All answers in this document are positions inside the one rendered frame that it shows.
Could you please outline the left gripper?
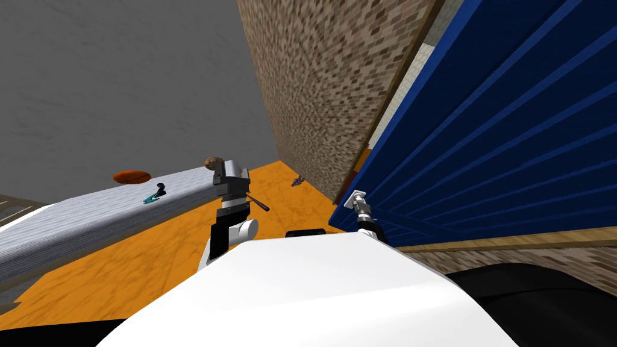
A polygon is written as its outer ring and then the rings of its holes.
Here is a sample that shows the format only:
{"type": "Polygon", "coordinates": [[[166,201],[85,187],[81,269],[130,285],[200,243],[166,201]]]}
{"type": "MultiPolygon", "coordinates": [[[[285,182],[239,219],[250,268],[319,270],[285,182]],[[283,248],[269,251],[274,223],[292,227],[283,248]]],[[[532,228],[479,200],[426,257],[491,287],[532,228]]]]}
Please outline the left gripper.
{"type": "Polygon", "coordinates": [[[214,164],[213,185],[218,186],[218,196],[246,195],[250,178],[247,168],[241,169],[235,161],[217,160],[214,164]]]}

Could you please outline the blue panelled door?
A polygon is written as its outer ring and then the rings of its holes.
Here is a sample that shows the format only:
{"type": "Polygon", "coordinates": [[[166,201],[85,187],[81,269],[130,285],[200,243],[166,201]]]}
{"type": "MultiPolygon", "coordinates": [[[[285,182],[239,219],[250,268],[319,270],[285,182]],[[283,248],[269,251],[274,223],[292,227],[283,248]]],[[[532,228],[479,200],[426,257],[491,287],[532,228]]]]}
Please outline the blue panelled door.
{"type": "Polygon", "coordinates": [[[617,0],[464,0],[355,191],[394,247],[617,226],[617,0]]]}

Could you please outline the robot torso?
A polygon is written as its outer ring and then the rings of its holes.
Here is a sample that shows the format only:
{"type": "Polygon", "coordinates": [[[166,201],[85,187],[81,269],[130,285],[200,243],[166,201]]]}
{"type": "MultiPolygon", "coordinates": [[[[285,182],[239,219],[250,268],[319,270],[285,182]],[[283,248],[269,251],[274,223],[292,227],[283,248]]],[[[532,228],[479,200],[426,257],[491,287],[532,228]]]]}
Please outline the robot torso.
{"type": "Polygon", "coordinates": [[[438,271],[363,233],[242,243],[97,347],[518,347],[438,271]]]}

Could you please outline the teal and black tool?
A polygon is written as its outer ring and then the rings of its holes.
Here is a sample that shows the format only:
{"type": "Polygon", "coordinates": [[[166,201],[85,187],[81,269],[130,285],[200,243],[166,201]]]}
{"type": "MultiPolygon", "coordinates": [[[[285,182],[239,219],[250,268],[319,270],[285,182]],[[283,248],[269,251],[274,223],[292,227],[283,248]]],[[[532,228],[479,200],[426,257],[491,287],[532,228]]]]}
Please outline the teal and black tool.
{"type": "Polygon", "coordinates": [[[166,194],[166,191],[165,191],[166,186],[163,183],[158,183],[157,188],[158,188],[157,191],[153,195],[147,197],[143,201],[144,204],[149,204],[154,201],[157,201],[166,194]]]}

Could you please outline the orange round plate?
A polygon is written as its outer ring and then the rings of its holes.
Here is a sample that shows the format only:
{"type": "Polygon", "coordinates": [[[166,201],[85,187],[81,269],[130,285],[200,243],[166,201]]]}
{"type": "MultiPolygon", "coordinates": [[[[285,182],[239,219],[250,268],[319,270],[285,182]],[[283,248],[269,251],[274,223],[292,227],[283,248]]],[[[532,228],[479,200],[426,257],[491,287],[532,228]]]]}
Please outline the orange round plate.
{"type": "Polygon", "coordinates": [[[149,173],[139,170],[126,170],[113,175],[113,180],[119,184],[142,184],[151,178],[149,173]]]}

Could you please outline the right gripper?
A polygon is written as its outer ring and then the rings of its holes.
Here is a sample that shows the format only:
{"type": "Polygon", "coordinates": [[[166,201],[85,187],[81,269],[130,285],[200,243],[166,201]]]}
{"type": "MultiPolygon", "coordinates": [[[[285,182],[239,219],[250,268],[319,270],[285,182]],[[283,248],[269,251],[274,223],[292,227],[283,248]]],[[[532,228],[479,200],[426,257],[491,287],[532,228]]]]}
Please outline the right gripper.
{"type": "Polygon", "coordinates": [[[365,201],[366,192],[354,190],[348,199],[343,203],[343,206],[352,210],[366,210],[369,205],[365,201]]]}

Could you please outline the grey table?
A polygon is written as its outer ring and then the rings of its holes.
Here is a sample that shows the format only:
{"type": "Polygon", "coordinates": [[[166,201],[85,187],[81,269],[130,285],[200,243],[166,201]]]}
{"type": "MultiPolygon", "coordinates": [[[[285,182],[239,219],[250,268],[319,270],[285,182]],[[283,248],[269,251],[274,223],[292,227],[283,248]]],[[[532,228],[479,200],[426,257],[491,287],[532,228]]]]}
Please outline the grey table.
{"type": "Polygon", "coordinates": [[[198,167],[66,199],[0,228],[0,292],[212,202],[213,172],[198,167]],[[163,183],[166,194],[143,201],[163,183]]]}

